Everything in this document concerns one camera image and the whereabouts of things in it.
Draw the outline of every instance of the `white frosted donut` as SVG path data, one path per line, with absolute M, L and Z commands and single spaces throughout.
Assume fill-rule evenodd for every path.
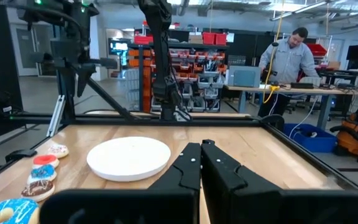
M 32 168 L 36 169 L 47 164 L 50 164 L 56 168 L 59 165 L 59 160 L 54 155 L 36 156 L 33 160 Z
M 48 154 L 56 156 L 58 159 L 63 158 L 68 155 L 67 146 L 61 144 L 54 144 L 49 147 Z
M 39 168 L 33 169 L 29 178 L 27 179 L 27 184 L 31 184 L 38 180 L 49 180 L 53 181 L 56 178 L 56 172 L 52 165 L 47 164 Z
M 49 180 L 38 180 L 31 184 L 27 184 L 21 195 L 24 198 L 29 198 L 40 202 L 45 200 L 53 194 L 55 186 L 52 181 Z
M 0 202 L 0 223 L 38 224 L 37 202 L 27 198 L 15 198 Z

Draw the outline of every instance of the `red container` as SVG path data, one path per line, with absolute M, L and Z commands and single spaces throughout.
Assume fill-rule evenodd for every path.
M 204 32 L 203 33 L 203 43 L 214 45 L 215 44 L 215 33 Z
M 135 36 L 135 44 L 149 45 L 150 42 L 153 42 L 153 37 L 141 36 L 141 35 Z
M 313 54 L 314 57 L 324 57 L 327 53 L 327 50 L 319 44 L 306 44 Z
M 216 45 L 226 45 L 226 34 L 215 34 Z

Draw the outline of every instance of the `blue bin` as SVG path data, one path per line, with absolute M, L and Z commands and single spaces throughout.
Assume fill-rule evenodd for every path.
M 290 139 L 293 139 L 301 146 L 306 148 L 311 152 L 332 152 L 336 145 L 336 136 L 323 131 L 320 128 L 317 128 L 311 124 L 301 124 L 297 129 L 301 131 L 294 130 L 290 136 L 291 130 L 297 124 L 285 124 L 284 125 L 284 134 L 286 134 Z M 313 133 L 316 132 L 317 136 L 314 138 L 305 136 L 304 133 Z

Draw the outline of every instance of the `door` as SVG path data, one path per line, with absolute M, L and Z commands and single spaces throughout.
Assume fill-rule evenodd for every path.
M 52 53 L 50 39 L 53 38 L 51 25 L 34 25 L 35 50 L 42 53 Z M 51 63 L 39 63 L 39 75 L 43 77 L 56 76 L 56 69 Z
M 11 24 L 11 34 L 17 73 L 19 76 L 38 75 L 37 64 L 32 61 L 32 54 L 35 52 L 32 31 L 28 31 L 26 25 Z

